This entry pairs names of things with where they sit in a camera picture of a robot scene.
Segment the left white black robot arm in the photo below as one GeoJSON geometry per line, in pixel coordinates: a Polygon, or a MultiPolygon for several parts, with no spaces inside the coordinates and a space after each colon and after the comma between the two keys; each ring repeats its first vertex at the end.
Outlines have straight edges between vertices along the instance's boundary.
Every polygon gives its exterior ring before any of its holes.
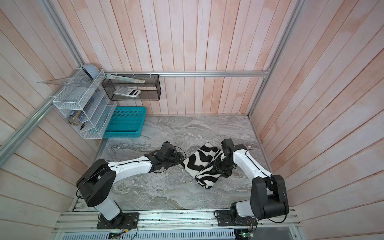
{"type": "Polygon", "coordinates": [[[77,195],[88,207],[97,209],[106,221],[113,222],[122,215],[120,207],[109,197],[114,183],[135,175],[167,170],[181,164],[186,156],[181,148],[164,142],[159,150],[133,160],[108,162],[99,159],[77,181],[77,195]]]}

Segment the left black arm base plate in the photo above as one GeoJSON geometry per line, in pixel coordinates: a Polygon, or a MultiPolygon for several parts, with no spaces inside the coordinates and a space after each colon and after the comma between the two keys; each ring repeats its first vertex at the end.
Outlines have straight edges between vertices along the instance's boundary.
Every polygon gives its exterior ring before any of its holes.
{"type": "Polygon", "coordinates": [[[107,220],[102,214],[98,216],[98,230],[134,229],[137,228],[139,213],[119,213],[112,220],[107,220]]]}

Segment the zebra and grey plush pillowcase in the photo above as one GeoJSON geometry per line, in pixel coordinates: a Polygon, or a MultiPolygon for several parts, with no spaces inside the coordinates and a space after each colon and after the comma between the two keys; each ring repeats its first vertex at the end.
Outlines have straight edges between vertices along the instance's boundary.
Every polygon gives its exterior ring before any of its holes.
{"type": "Polygon", "coordinates": [[[221,162],[224,158],[223,150],[206,143],[183,160],[181,165],[201,187],[210,189],[219,178],[228,178],[232,174],[226,175],[215,166],[216,162],[221,162]]]}

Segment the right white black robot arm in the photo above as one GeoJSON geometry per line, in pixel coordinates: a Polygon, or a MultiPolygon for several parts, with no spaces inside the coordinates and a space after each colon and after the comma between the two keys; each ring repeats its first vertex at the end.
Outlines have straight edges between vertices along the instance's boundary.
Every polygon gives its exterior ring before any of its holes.
{"type": "Polygon", "coordinates": [[[224,156],[214,162],[214,170],[220,177],[228,178],[239,167],[250,179],[251,195],[247,201],[232,203],[229,211],[218,213],[218,218],[227,224],[240,225],[241,220],[255,218],[271,219],[289,213],[285,180],[273,175],[259,164],[244,145],[235,145],[232,139],[221,142],[224,156]]]}

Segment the teal plastic perforated basket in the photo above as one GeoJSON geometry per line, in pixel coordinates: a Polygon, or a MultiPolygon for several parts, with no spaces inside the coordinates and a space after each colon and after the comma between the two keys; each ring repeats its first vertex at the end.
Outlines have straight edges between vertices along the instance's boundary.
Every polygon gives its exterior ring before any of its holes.
{"type": "Polygon", "coordinates": [[[145,107],[116,107],[104,138],[139,138],[145,117],[145,107]]]}

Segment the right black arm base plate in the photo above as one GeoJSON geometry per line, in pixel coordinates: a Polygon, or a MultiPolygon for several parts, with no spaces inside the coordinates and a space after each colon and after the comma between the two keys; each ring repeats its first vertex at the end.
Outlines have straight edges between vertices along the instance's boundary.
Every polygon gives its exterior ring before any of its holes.
{"type": "Polygon", "coordinates": [[[258,220],[252,217],[240,217],[236,210],[230,209],[229,211],[215,210],[214,216],[218,220],[219,227],[230,226],[250,226],[255,227],[258,220]]]}

